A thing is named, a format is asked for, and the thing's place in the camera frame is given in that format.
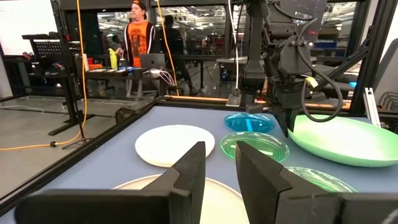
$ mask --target desk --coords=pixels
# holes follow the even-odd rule
[[[224,125],[224,117],[241,108],[227,108],[224,101],[182,97],[154,103],[152,108],[150,106],[72,152],[24,186],[39,188],[42,184],[42,189],[112,189],[130,180],[161,174],[166,169],[152,166],[137,155],[134,148],[136,139],[159,126],[187,124],[206,129],[215,137],[215,148],[206,158],[206,176],[240,192],[235,161],[220,149],[220,141],[233,132]],[[290,147],[290,156],[282,162],[284,166],[326,172],[358,192],[398,193],[398,166],[370,169],[338,164],[303,150],[291,139],[285,138],[279,127],[270,134]],[[5,223],[14,223],[13,210],[0,217],[0,224]]]

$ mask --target blue plate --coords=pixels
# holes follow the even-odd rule
[[[275,127],[275,122],[261,114],[236,113],[224,118],[224,124],[234,131],[254,131],[268,133]]]

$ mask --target yellow bottle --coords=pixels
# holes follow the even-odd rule
[[[116,55],[116,52],[109,49],[109,57],[111,58],[111,67],[118,68],[118,56]]]

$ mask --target green plate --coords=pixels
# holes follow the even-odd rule
[[[398,163],[398,135],[354,119],[336,117],[316,123],[300,115],[289,136],[308,152],[342,164],[384,167]]]
[[[295,175],[315,184],[316,186],[332,193],[355,193],[356,190],[343,181],[324,172],[302,167],[286,167]]]
[[[263,154],[282,162],[289,156],[289,147],[280,139],[269,134],[242,131],[232,133],[223,138],[220,142],[221,149],[227,156],[235,159],[236,142],[244,141]]]

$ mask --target window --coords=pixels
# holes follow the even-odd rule
[[[129,23],[130,12],[99,12],[97,13],[98,26],[102,40],[104,54],[108,54],[114,38],[125,49],[124,28]]]
[[[162,7],[163,17],[174,17],[188,55],[223,55],[225,9],[223,6]],[[159,10],[157,27],[161,27]]]
[[[328,3],[312,56],[344,57],[351,33],[356,2]]]

